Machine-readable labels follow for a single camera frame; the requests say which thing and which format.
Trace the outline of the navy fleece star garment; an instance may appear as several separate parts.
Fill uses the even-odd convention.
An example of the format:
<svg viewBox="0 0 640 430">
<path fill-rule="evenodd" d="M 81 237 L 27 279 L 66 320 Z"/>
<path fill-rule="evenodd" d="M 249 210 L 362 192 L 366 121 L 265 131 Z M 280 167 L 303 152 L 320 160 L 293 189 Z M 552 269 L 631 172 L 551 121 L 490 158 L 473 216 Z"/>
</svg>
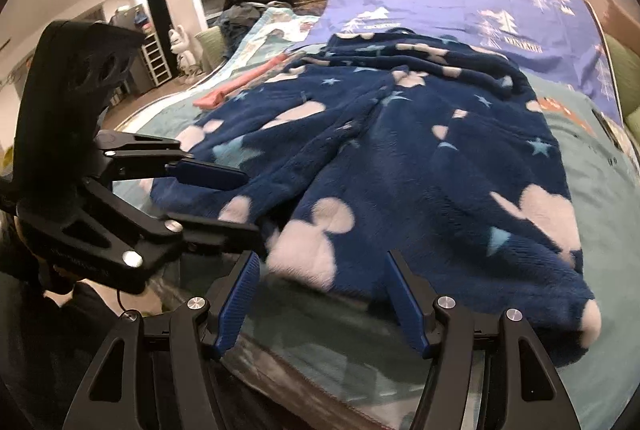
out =
<svg viewBox="0 0 640 430">
<path fill-rule="evenodd" d="M 248 181 L 161 177 L 153 205 L 260 227 L 273 275 L 379 299 L 396 250 L 474 311 L 520 309 L 557 365 L 599 338 L 561 150 L 506 56 L 409 32 L 335 34 L 182 139 Z"/>
</svg>

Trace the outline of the dark clothes pile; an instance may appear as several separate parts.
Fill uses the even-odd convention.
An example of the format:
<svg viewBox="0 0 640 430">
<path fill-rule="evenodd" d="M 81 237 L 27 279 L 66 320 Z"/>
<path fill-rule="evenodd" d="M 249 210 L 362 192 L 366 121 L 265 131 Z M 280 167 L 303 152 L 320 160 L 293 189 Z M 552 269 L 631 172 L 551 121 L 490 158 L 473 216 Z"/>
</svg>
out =
<svg viewBox="0 0 640 430">
<path fill-rule="evenodd" d="M 213 22 L 224 39 L 224 57 L 231 58 L 244 36 L 262 18 L 270 4 L 291 8 L 293 0 L 224 0 L 222 11 Z"/>
</svg>

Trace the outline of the pink folded garment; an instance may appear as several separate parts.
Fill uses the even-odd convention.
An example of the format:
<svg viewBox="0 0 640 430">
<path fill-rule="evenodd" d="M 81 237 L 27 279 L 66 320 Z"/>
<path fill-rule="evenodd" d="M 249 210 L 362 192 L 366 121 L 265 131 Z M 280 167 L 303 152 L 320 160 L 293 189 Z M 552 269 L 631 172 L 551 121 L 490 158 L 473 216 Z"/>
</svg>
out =
<svg viewBox="0 0 640 430">
<path fill-rule="evenodd" d="M 208 94 L 195 99 L 193 106 L 201 110 L 214 110 L 221 106 L 232 94 L 238 93 L 239 90 L 243 90 L 245 87 L 251 88 L 262 84 L 267 78 L 280 73 L 287 64 L 291 64 L 291 62 L 304 55 L 305 53 L 301 50 L 292 52 L 292 54 L 282 52 L 282 54 L 271 58 L 260 66 L 246 70 L 240 75 L 235 75 L 230 80 L 216 85 Z"/>
</svg>

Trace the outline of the white figurine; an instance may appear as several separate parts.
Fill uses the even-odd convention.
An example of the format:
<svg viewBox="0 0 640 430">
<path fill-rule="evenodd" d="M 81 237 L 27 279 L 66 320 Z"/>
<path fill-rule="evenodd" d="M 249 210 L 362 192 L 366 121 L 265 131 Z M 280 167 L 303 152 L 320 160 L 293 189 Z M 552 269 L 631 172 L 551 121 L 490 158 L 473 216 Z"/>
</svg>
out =
<svg viewBox="0 0 640 430">
<path fill-rule="evenodd" d="M 184 75 L 184 83 L 193 84 L 200 73 L 200 65 L 196 60 L 189 40 L 189 35 L 181 24 L 168 32 L 170 50 L 177 57 L 178 68 Z"/>
</svg>

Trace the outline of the white ladder shelf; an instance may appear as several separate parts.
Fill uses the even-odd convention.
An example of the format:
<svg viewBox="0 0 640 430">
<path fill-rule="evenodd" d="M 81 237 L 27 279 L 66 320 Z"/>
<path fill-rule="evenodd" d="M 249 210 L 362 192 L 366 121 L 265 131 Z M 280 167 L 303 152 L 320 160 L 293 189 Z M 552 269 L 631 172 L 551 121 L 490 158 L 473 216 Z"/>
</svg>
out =
<svg viewBox="0 0 640 430">
<path fill-rule="evenodd" d="M 155 86 L 161 86 L 172 79 L 160 40 L 155 32 L 149 33 L 142 45 L 141 52 L 146 70 Z"/>
</svg>

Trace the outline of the light printed quilt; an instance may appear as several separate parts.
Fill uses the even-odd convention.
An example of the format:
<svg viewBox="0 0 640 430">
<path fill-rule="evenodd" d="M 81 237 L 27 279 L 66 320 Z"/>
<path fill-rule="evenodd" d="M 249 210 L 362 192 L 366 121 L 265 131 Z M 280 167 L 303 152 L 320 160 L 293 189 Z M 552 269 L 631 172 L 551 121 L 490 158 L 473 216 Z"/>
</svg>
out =
<svg viewBox="0 0 640 430">
<path fill-rule="evenodd" d="M 317 16 L 297 15 L 291 9 L 268 8 L 244 36 L 221 73 L 232 75 L 257 67 L 292 46 L 303 44 L 318 20 Z"/>
</svg>

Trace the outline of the teal printed bed blanket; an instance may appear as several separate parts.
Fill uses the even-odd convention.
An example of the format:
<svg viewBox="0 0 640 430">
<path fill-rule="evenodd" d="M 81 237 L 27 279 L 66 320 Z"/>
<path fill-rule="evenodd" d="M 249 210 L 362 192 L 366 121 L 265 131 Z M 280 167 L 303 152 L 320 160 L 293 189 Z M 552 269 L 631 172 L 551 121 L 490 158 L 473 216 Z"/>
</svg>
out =
<svg viewBox="0 0 640 430">
<path fill-rule="evenodd" d="M 561 150 L 582 244 L 582 274 L 601 314 L 599 338 L 579 360 L 562 366 L 529 325 L 560 376 L 578 429 L 609 429 L 639 387 L 639 174 L 606 131 L 608 117 L 588 96 L 522 72 Z M 222 106 L 201 110 L 193 106 L 195 99 L 180 93 L 143 122 L 139 133 L 175 139 L 195 159 L 183 132 Z M 126 179 L 115 190 L 145 212 L 172 212 L 151 200 L 152 182 L 161 177 L 171 176 Z M 387 255 L 384 294 L 373 300 L 273 275 L 266 257 L 256 297 L 238 341 L 224 354 L 224 366 L 318 429 L 412 428 L 431 362 L 402 333 L 387 294 Z"/>
</svg>

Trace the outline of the green cushion near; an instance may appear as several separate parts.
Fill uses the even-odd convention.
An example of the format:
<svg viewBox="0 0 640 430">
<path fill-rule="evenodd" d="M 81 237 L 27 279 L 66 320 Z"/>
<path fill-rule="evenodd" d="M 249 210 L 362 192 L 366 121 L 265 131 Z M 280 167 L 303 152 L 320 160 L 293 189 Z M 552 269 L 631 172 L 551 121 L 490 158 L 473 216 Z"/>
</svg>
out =
<svg viewBox="0 0 640 430">
<path fill-rule="evenodd" d="M 639 56 L 612 35 L 605 35 L 620 98 L 623 119 L 636 142 L 639 142 L 640 70 Z"/>
</svg>

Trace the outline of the purple tree print sheet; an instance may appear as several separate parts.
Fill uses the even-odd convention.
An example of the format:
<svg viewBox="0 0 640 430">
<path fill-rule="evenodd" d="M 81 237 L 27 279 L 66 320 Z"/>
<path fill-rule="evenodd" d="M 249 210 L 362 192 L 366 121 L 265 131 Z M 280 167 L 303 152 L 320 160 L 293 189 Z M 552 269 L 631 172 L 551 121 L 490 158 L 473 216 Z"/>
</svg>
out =
<svg viewBox="0 0 640 430">
<path fill-rule="evenodd" d="M 393 28 L 500 52 L 623 120 L 603 32 L 586 0 L 328 0 L 307 40 Z"/>
</svg>

